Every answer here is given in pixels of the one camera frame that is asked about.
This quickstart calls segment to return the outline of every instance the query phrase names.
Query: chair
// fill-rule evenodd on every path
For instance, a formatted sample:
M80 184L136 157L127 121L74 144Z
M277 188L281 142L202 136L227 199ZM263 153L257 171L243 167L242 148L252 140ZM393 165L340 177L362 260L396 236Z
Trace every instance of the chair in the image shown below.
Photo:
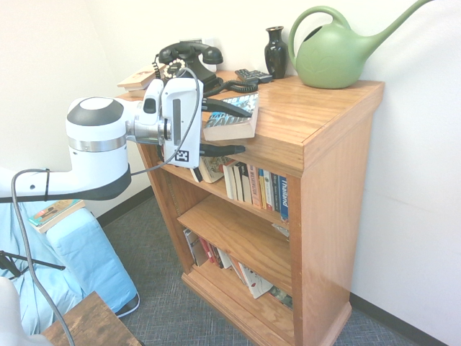
M59 311L65 314L96 291L118 316L137 309L139 295L96 218L85 208L64 218L46 233L37 232L27 219L53 204L20 203L24 225L35 260L62 265L64 270L35 264L37 277ZM24 243L12 204L0 204L0 250L25 256ZM27 262L12 259L23 271ZM12 277L0 269L0 276ZM39 334L55 320L45 298L32 282L29 271L12 280L19 294L22 327L26 334Z

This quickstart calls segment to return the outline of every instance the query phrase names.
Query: black vase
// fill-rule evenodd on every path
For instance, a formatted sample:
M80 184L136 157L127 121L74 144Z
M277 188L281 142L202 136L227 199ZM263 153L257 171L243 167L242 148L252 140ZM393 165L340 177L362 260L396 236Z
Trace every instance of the black vase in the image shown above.
M267 71L274 79L285 77L288 65L287 44L282 41L283 27L268 27L269 43L264 49Z

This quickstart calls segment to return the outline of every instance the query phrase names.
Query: watering can spout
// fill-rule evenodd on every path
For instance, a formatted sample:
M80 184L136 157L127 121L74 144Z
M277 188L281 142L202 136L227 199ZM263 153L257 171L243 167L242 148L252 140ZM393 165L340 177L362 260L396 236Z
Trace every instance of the watering can spout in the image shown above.
M366 57L368 58L368 56L372 55L372 53L384 41L386 41L387 38L391 36L417 9L419 9L421 6L427 4L430 1L433 0L418 0L382 32L373 36L366 37L366 40L368 41L368 44L366 45L366 51L364 52Z

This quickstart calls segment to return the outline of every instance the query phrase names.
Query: wire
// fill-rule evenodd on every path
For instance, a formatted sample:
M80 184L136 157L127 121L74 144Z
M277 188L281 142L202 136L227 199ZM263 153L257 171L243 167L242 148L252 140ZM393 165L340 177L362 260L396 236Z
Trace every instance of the wire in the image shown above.
M24 241L24 247L26 251L26 257L27 257L27 264L29 265L29 271L30 271L30 276L32 277L32 281L34 284L37 286L38 290L43 294L45 297L46 301L48 304L50 304L51 309L56 315L56 318L58 321L61 323L63 326L64 332L66 333L67 339L69 341L70 346L75 346L75 343L73 342L73 338L71 335L71 332L69 328L67 327L66 322L64 321L63 315L59 312L58 308L56 305L53 303L53 300L51 299L50 295L48 292L45 290L45 288L42 286L40 281L38 280L36 274L35 274L35 269L34 269L34 264L32 262L32 255L30 253L30 245L29 245L29 239L27 238L27 232L26 228L24 226L24 221L22 220L22 215L21 215L21 210L19 209L19 203L17 201L17 194L16 194L16 180L17 178L24 174L24 173L47 173L46 170L44 169L25 169L23 171L17 172L12 179L12 198L13 198L13 206L14 210L16 211L16 217L19 222L19 227L21 228L21 233L22 233L22 240Z
M174 153L165 161L165 162L162 162L161 164L158 164L157 166L154 166L154 167L151 167L151 168L148 168L148 169L144 169L143 171L139 171L139 172L135 172L135 173L132 173L131 176L133 175L137 175L137 174L141 174L141 173L146 173L146 172L150 172L150 171L153 171L154 169L158 169L158 168L161 168L163 166L165 166L166 164L168 164L172 159L174 159L174 157L176 156L176 154L178 153L178 151L181 149L182 147L182 144L184 143L184 141L186 140L186 137L187 137L187 134L189 133L189 130L190 128L192 127L192 124L194 123L194 119L195 117L197 116L197 110L199 109L199 106L200 106L200 86L199 86L199 80L197 78L197 76L195 75L194 71L191 70L190 68L188 67L184 67L184 68L181 68L179 71L178 71L178 75L177 75L177 78L181 77L183 74L185 74L186 72L189 72L192 77L194 77L194 80L195 80L195 87L196 87L196 95L197 95L197 98L196 98L196 101L195 101L195 108L194 108L194 114L192 116L192 119L190 120L190 123L189 123L189 126L187 127L187 130L186 130L186 133L184 134L184 137L181 139L181 142L179 142L179 145L178 147L176 148L176 150L174 151Z
M247 92L255 92L258 90L257 83L249 83L247 81L237 81L235 79L224 82L222 78L218 78L219 86L208 90L207 92L203 93L203 97L210 97L216 94L219 94L224 89L232 90L233 92L240 92L241 94L245 94Z

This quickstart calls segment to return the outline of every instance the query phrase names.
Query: gray carpet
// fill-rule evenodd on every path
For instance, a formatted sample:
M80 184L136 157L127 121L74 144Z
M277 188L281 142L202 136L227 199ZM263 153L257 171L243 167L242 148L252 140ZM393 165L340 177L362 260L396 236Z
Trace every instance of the gray carpet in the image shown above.
M182 268L155 198L104 227L140 294L140 307L123 317L146 346L250 346L224 317L181 280ZM335 346L412 346L353 311Z

